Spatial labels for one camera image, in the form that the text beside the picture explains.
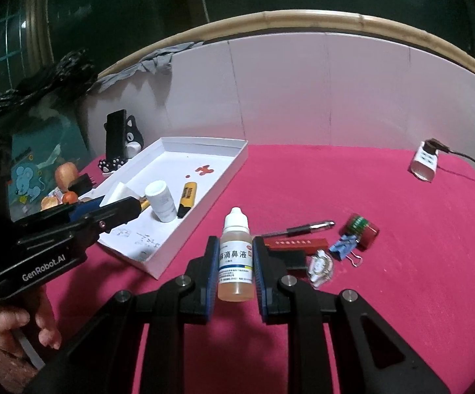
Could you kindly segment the person's left hand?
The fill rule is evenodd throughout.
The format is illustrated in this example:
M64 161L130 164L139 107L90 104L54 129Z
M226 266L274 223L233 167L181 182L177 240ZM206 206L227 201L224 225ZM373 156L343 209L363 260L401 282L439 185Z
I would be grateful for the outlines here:
M13 332L23 328L32 318L39 330L38 341L44 347L58 350L61 345L61 334L44 286L30 293L26 310L0 304L0 350L24 359L26 352Z

